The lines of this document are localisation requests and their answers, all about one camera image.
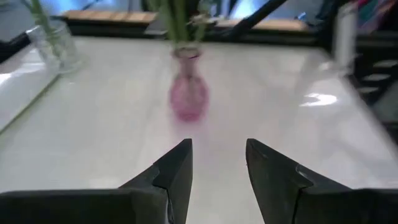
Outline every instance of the white tabletop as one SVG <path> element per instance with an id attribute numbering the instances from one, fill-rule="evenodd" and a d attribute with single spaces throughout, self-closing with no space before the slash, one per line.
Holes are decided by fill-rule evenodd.
<path id="1" fill-rule="evenodd" d="M 170 47 L 76 38 L 84 69 L 57 80 L 0 135 L 0 191 L 118 187 L 193 139 L 187 223 L 262 223 L 247 138 L 352 188 L 397 187 L 396 148 L 320 50 L 205 44 L 199 123 L 174 119 Z"/>

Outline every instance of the pink glass vase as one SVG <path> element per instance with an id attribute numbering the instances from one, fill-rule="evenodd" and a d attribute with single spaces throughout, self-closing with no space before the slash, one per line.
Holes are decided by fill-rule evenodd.
<path id="1" fill-rule="evenodd" d="M 179 119 L 196 121 L 205 113 L 209 97 L 206 83 L 196 70 L 200 52 L 185 47 L 175 50 L 173 56 L 179 71 L 170 89 L 171 107 Z"/>

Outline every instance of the floor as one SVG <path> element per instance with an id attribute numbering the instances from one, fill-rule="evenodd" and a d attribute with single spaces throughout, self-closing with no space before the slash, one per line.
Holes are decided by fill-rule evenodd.
<path id="1" fill-rule="evenodd" d="M 222 0 L 221 13 L 228 15 L 229 1 Z M 233 19 L 250 16 L 268 0 L 238 0 L 229 15 Z M 313 16 L 326 0 L 287 0 L 279 9 L 274 11 L 267 19 L 292 19 L 306 12 Z M 140 11 L 141 0 L 41 0 L 44 7 L 51 15 L 59 15 L 67 10 L 81 10 L 90 5 L 92 10 L 111 11 Z M 9 42 L 34 25 L 28 10 L 16 0 L 0 1 L 0 40 Z"/>

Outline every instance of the clear glass jar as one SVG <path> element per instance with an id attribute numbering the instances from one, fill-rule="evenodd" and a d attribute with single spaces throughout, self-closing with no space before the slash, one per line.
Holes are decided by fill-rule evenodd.
<path id="1" fill-rule="evenodd" d="M 49 69 L 64 74 L 80 66 L 81 58 L 63 21 L 49 20 L 48 27 L 35 26 L 26 33 Z"/>

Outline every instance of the glass vase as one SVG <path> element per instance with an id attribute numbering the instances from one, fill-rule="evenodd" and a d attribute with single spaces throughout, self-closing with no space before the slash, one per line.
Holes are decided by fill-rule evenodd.
<path id="1" fill-rule="evenodd" d="M 49 20 L 49 28 L 35 26 L 26 33 L 39 51 L 46 66 L 55 72 L 64 74 L 75 71 L 81 59 L 63 21 Z"/>
<path id="2" fill-rule="evenodd" d="M 179 71 L 170 89 L 170 104 L 183 121 L 196 121 L 206 111 L 208 88 L 197 72 L 200 51 L 195 47 L 174 50 L 173 56 L 178 62 Z"/>

